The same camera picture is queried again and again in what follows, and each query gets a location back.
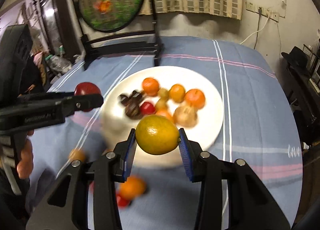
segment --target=black stand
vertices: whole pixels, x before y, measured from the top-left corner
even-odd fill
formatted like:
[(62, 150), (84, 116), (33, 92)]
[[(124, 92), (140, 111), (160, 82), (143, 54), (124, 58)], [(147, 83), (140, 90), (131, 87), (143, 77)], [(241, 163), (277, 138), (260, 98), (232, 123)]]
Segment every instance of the black stand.
[[(89, 40), (87, 34), (84, 33), (82, 26), (80, 24), (80, 18), (82, 18), (82, 16), (80, 14), (78, 0), (73, 0), (73, 5), (75, 7), (78, 23), (82, 33), (81, 42), (85, 50), (84, 70), (87, 70), (89, 65), (100, 56), (107, 55), (107, 54), (119, 54), (119, 53), (128, 53), (128, 52), (143, 52), (143, 53), (150, 52), (154, 54), (154, 66), (159, 66), (160, 53), (163, 48), (163, 44), (161, 43), (161, 39), (157, 29), (157, 14), (156, 14), (155, 0), (150, 0), (150, 3), (151, 3), (152, 17), (153, 17), (153, 30), (126, 32), (122, 34), (115, 34), (115, 35), (110, 35), (106, 37)], [(97, 48), (92, 47), (92, 44), (97, 42), (107, 41), (111, 39), (118, 39), (118, 38), (128, 38), (132, 36), (144, 36), (144, 35), (154, 35), (155, 39), (153, 42), (148, 42), (146, 41), (145, 38), (142, 37), (140, 41), (111, 44), (111, 45), (105, 45)]]

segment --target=pink cloth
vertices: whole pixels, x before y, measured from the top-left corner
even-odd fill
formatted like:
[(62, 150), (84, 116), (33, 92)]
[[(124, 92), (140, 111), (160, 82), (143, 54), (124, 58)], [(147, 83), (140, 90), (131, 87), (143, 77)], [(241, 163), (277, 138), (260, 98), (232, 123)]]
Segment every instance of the pink cloth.
[(35, 64), (37, 67), (40, 67), (40, 65), (41, 65), (41, 62), (42, 62), (42, 54), (43, 54), (43, 52), (40, 52), (40, 53), (36, 54), (36, 55), (33, 57), (33, 62), (34, 62), (34, 64)]

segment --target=electrical cord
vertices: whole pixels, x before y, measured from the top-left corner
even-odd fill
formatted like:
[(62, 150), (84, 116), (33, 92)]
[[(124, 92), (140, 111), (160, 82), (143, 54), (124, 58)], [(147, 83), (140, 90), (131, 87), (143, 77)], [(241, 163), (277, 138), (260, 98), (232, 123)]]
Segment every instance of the electrical cord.
[(281, 45), (281, 36), (280, 36), (280, 29), (279, 29), (279, 24), (278, 24), (278, 22), (276, 22), (276, 24), (277, 24), (277, 27), (278, 27), (278, 33), (279, 33), (279, 40), (280, 40), (280, 56), (279, 56), (279, 59), (281, 60), (281, 48), (282, 48), (282, 45)]
[[(258, 9), (258, 12), (259, 12), (259, 21), (258, 21), (258, 29), (257, 29), (257, 31), (259, 30), (259, 26), (260, 26), (260, 20), (261, 20), (262, 9), (261, 9), (261, 8), (259, 8), (259, 9)], [(257, 43), (258, 43), (258, 35), (259, 35), (259, 33), (257, 33), (256, 43), (254, 44), (254, 48), (253, 48), (253, 49), (256, 49), (256, 46), (257, 46)]]
[(246, 41), (247, 41), (251, 36), (253, 36), (254, 34), (259, 33), (260, 31), (262, 31), (262, 30), (265, 28), (265, 26), (267, 25), (269, 19), (270, 19), (270, 17), (268, 17), (268, 19), (267, 19), (267, 21), (266, 21), (266, 23), (264, 24), (264, 26), (263, 26), (262, 29), (260, 29), (260, 30), (258, 30), (258, 31), (256, 31), (256, 32), (253, 32), (253, 33), (252, 33), (250, 36), (248, 36), (244, 41), (242, 41), (242, 42), (240, 43), (240, 45), (242, 45), (244, 42), (246, 42)]

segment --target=bottle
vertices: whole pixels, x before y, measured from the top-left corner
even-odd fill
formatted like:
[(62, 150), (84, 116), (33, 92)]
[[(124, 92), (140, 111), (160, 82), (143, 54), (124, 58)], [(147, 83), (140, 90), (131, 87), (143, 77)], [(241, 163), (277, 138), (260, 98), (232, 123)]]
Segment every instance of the bottle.
[(62, 57), (63, 54), (64, 54), (64, 49), (63, 49), (63, 45), (61, 45), (61, 46), (59, 47), (59, 55), (60, 55), (60, 57)]
[(45, 60), (47, 61), (51, 69), (61, 73), (62, 75), (67, 73), (72, 68), (71, 62), (63, 57), (49, 55)]

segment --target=striped tablecloth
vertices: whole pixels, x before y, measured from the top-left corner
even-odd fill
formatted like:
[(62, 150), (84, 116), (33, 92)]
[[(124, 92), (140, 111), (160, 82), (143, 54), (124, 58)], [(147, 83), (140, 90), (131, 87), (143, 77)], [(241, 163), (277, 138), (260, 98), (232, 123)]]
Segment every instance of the striped tablecloth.
[[(255, 50), (231, 42), (194, 37), (163, 37), (161, 65), (181, 66), (208, 78), (225, 107), (221, 132), (209, 149), (219, 159), (245, 159), (267, 186), (292, 225), (302, 185), (302, 158), (295, 121), (275, 74)], [(51, 88), (73, 91), (80, 82), (95, 83), (104, 96), (127, 76), (153, 66), (150, 55), (101, 58), (84, 71), (78, 63)], [(54, 176), (81, 147), (91, 161), (105, 148), (99, 133), (99, 110), (76, 113), (65, 124), (38, 129), (31, 138), (35, 168), (27, 208), (35, 206)], [(192, 184), (182, 167), (166, 170), (133, 168), (150, 191), (120, 211), (123, 229), (193, 229), (199, 184)], [(223, 185), (223, 227), (228, 226), (228, 198)], [(92, 211), (89, 209), (89, 226)]]

